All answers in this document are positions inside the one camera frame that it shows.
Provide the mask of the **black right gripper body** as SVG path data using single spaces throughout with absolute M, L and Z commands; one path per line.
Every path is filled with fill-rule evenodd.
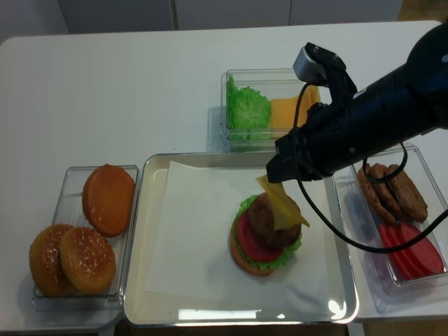
M 352 165 L 354 147 L 344 104 L 315 104 L 303 127 L 290 130 L 275 141 L 275 154 L 299 160 L 297 175 L 306 181 L 317 181 Z

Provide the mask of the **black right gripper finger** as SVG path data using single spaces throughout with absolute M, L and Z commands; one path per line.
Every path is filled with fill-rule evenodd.
M 299 172 L 297 157 L 276 154 L 266 166 L 267 177 L 270 183 L 282 183 L 295 180 Z

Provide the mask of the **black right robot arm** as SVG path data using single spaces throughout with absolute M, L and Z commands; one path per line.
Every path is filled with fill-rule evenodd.
M 317 181 L 419 134 L 447 127 L 447 26 L 421 37 L 406 63 L 357 90 L 333 52 L 306 44 L 293 65 L 297 78 L 326 87 L 306 123 L 275 143 L 270 182 Z

